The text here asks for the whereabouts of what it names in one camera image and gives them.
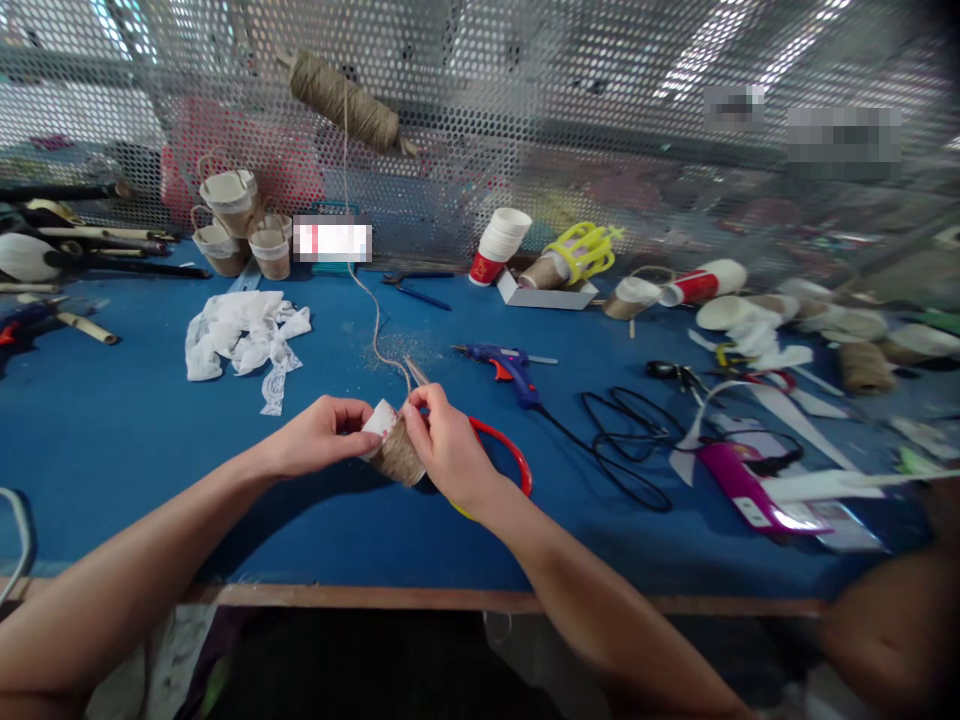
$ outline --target forearm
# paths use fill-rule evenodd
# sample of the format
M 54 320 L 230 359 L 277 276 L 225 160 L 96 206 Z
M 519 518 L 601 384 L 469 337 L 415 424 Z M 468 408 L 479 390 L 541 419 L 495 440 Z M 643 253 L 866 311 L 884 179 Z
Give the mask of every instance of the forearm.
M 170 611 L 272 483 L 247 451 L 69 568 L 0 624 L 0 693 L 92 688 Z
M 570 647 L 645 711 L 746 712 L 709 663 L 637 590 L 512 485 L 484 524 L 516 556 Z

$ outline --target red scissors handle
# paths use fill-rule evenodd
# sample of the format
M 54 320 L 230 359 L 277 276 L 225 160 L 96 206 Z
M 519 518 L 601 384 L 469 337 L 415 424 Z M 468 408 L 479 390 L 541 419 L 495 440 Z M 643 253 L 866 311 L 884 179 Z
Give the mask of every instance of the red scissors handle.
M 787 384 L 787 386 L 783 388 L 774 383 L 765 383 L 763 381 L 764 375 L 777 375 L 783 378 L 783 381 Z M 755 373 L 743 373 L 740 376 L 740 379 L 746 380 L 747 382 L 756 383 L 757 385 L 770 384 L 773 387 L 777 388 L 777 390 L 782 392 L 784 395 L 789 395 L 790 393 L 792 393 L 794 390 L 797 389 L 797 381 L 794 379 L 793 375 L 791 375 L 790 373 L 786 373 L 783 370 L 765 370 L 762 372 L 755 372 Z
M 530 493 L 533 491 L 533 473 L 530 472 L 530 466 L 527 464 L 527 459 L 523 456 L 523 453 L 520 452 L 520 448 L 514 445 L 510 438 L 502 432 L 476 418 L 470 418 L 470 426 L 477 436 L 477 442 L 480 441 L 480 433 L 483 433 L 506 445 L 507 450 L 510 451 L 513 459 L 517 461 L 517 465 L 520 467 L 520 489 L 524 495 L 530 497 Z

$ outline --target hand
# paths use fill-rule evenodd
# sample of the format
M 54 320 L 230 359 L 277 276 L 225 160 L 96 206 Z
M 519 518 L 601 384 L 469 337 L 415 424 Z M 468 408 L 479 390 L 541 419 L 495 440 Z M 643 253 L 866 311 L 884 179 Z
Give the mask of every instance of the hand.
M 422 415 L 421 408 L 430 415 Z M 483 522 L 485 508 L 496 504 L 505 490 L 516 488 L 494 469 L 470 418 L 449 403 L 442 387 L 433 383 L 417 388 L 401 411 L 433 484 L 475 519 Z
M 379 435 L 360 432 L 371 415 L 373 408 L 362 400 L 324 395 L 252 452 L 274 477 L 288 479 L 323 470 L 379 447 Z

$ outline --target magenta device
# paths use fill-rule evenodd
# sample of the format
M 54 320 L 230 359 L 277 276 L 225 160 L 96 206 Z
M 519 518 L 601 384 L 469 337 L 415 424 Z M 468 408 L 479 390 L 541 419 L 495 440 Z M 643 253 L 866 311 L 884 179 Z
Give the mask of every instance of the magenta device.
M 824 535 L 833 532 L 833 528 L 805 503 L 792 503 L 786 512 L 770 500 L 760 476 L 744 462 L 764 459 L 749 445 L 710 443 L 697 450 L 697 457 L 707 466 L 747 524 L 757 532 L 767 535 Z

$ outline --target person's left hand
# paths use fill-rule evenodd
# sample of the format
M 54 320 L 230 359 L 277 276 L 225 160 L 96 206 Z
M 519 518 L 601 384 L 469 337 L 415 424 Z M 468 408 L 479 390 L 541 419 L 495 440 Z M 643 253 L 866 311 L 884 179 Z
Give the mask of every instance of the person's left hand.
M 316 472 L 379 447 L 379 435 L 360 432 L 371 415 L 373 408 L 362 400 L 324 395 L 255 445 L 252 452 L 259 455 L 264 471 L 274 477 L 288 479 Z

